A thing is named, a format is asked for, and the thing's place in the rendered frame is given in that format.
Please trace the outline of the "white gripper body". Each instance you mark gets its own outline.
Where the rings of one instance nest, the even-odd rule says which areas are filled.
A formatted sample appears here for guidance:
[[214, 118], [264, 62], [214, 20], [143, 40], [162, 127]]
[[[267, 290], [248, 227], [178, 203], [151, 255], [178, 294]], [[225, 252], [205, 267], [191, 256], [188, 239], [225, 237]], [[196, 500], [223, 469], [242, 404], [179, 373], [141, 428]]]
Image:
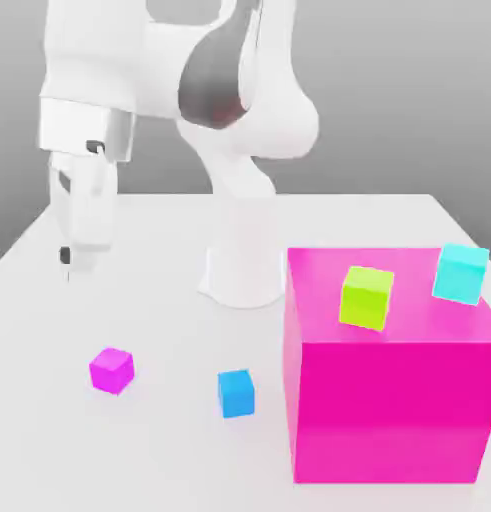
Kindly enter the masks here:
[[86, 252], [111, 248], [117, 193], [117, 165], [104, 155], [50, 155], [50, 206], [71, 247]]

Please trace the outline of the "small magenta cube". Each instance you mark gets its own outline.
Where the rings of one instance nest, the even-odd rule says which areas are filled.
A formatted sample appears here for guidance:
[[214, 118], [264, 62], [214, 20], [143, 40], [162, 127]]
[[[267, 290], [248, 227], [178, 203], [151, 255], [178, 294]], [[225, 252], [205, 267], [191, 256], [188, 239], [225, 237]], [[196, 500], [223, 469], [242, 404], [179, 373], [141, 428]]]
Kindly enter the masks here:
[[134, 379], [133, 356], [124, 350], [105, 348], [90, 362], [89, 371], [95, 389], [119, 395]]

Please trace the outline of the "small blue cube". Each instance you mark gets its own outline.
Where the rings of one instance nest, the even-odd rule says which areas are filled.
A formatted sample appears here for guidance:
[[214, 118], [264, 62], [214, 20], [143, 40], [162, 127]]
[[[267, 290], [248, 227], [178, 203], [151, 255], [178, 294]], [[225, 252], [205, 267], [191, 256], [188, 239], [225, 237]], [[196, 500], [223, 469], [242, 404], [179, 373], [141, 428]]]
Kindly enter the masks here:
[[248, 370], [220, 372], [217, 378], [224, 418], [252, 415], [255, 412], [255, 388]]

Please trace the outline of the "small lime green cube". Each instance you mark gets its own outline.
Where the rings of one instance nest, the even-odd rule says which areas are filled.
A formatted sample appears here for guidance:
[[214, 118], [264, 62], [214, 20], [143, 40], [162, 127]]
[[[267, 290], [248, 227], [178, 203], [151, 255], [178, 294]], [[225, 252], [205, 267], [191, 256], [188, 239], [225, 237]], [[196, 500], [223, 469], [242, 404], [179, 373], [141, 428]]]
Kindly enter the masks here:
[[342, 284], [339, 322], [381, 332], [389, 312], [394, 273], [350, 266]]

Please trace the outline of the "small cyan cube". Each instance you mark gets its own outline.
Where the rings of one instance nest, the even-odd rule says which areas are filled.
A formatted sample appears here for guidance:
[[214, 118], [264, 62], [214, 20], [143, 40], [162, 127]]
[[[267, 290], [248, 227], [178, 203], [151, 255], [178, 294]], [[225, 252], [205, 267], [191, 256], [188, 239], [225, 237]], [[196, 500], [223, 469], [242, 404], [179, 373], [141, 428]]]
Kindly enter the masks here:
[[432, 296], [477, 306], [489, 257], [487, 248], [446, 243], [439, 255]]

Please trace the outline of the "large pink box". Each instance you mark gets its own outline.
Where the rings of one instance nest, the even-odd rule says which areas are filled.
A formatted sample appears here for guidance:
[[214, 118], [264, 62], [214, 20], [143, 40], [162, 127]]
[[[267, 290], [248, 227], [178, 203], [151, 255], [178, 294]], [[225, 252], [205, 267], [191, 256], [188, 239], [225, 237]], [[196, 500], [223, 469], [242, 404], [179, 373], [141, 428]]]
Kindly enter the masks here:
[[[292, 248], [283, 380], [298, 483], [472, 483], [491, 432], [491, 308], [432, 294], [435, 248]], [[353, 265], [390, 271], [380, 332], [342, 324]]]

